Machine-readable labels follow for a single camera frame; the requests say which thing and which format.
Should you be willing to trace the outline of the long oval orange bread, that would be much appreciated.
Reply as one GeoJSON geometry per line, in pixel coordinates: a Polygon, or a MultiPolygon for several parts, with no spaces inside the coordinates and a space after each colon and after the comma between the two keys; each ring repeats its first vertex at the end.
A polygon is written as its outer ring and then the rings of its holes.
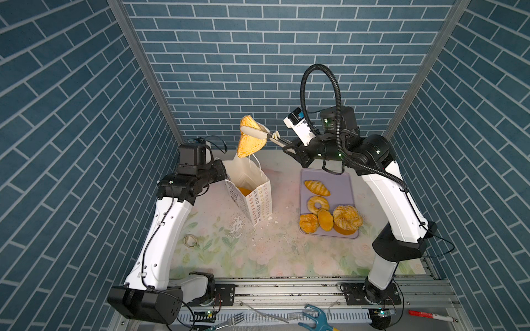
{"type": "Polygon", "coordinates": [[[249,189],[246,189],[246,188],[243,188],[243,187],[238,187],[238,190],[246,197],[248,195],[250,195],[252,193],[251,190],[249,189]]]}

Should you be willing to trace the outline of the white paper gift bag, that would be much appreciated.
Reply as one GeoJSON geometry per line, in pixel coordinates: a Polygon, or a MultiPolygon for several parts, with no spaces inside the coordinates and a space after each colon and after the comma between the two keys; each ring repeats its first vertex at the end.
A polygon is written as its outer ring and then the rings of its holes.
{"type": "Polygon", "coordinates": [[[255,155],[223,161],[230,198],[256,226],[273,214],[271,181],[265,175],[255,155]]]}

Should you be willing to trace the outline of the triangular sandwich bread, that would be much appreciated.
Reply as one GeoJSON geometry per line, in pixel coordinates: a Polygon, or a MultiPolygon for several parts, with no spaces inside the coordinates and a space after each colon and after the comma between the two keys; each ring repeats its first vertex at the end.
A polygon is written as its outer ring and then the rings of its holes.
{"type": "Polygon", "coordinates": [[[261,124],[258,124],[251,115],[243,117],[240,121],[240,140],[237,147],[237,156],[239,158],[248,157],[260,150],[267,144],[267,138],[256,138],[243,132],[243,128],[253,128],[260,132],[268,134],[267,130],[261,124]]]}

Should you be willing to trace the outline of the small croissant bread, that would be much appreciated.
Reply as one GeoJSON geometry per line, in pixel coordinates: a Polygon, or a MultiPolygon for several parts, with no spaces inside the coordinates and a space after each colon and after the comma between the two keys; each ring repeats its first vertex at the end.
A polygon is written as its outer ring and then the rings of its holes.
{"type": "Polygon", "coordinates": [[[329,197],[331,195],[330,190],[321,182],[316,180],[304,181],[304,186],[313,194],[329,197]]]}

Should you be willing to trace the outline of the metal bread tongs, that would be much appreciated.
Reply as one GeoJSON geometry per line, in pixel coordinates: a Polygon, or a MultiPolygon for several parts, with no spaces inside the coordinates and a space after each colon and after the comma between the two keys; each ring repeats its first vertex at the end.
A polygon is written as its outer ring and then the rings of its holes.
{"type": "Polygon", "coordinates": [[[256,138],[267,138],[267,142],[273,142],[274,144],[280,146],[281,148],[289,145],[291,143],[291,141],[287,140],[287,139],[284,139],[284,138],[281,138],[280,134],[278,131],[275,131],[273,133],[271,133],[267,128],[264,128],[267,130],[268,134],[266,134],[265,132],[260,132],[259,130],[256,130],[256,129],[253,129],[253,128],[243,128],[243,132],[248,134],[248,135],[251,135],[251,136],[254,136],[256,138]]]}

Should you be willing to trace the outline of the small smooth oval bread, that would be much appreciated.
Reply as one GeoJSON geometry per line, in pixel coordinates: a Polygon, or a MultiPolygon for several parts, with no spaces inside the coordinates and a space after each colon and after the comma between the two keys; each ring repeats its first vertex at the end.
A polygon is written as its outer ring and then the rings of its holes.
{"type": "Polygon", "coordinates": [[[334,227],[334,218],[333,215],[328,211],[320,209],[317,213],[317,218],[321,229],[324,231],[331,231],[334,227]]]}

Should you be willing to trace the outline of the round ridged bun bread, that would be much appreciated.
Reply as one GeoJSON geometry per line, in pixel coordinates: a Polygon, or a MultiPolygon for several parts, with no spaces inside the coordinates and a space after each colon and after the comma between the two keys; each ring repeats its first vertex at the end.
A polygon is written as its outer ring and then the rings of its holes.
{"type": "Polygon", "coordinates": [[[300,215],[299,227],[306,234],[315,233],[320,227],[317,215],[303,214],[300,215]]]}

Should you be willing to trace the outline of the ring donut bread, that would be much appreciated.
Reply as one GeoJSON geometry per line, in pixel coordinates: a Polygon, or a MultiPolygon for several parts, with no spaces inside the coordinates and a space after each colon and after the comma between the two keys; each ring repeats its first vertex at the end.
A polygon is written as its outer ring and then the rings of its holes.
{"type": "Polygon", "coordinates": [[[329,202],[324,197],[316,195],[309,198],[306,203],[306,207],[309,212],[317,215],[321,210],[329,211],[329,202]]]}

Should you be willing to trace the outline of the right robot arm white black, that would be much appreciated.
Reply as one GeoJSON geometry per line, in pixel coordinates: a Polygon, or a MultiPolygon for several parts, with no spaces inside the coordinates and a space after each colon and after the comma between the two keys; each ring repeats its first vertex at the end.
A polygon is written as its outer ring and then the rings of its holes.
{"type": "Polygon", "coordinates": [[[390,143],[381,135],[354,138],[343,133],[337,140],[332,134],[322,134],[308,145],[295,139],[283,151],[303,168],[315,159],[340,161],[354,169],[375,194],[388,222],[372,243],[375,259],[363,290],[368,302],[382,303],[393,291],[391,281],[398,264],[421,258],[426,241],[437,230],[415,205],[390,143]]]}

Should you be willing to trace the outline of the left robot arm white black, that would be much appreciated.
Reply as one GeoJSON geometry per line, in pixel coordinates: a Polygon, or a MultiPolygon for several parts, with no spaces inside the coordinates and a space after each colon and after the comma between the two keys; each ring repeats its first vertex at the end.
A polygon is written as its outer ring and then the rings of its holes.
{"type": "Polygon", "coordinates": [[[213,299],[212,274],[190,273],[170,284],[171,261],[195,200],[212,183],[227,178],[219,159],[202,166],[180,165],[177,174],[157,185],[155,212],[146,241],[124,284],[113,286],[107,302],[123,317],[155,324],[172,324],[182,307],[213,299]]]}

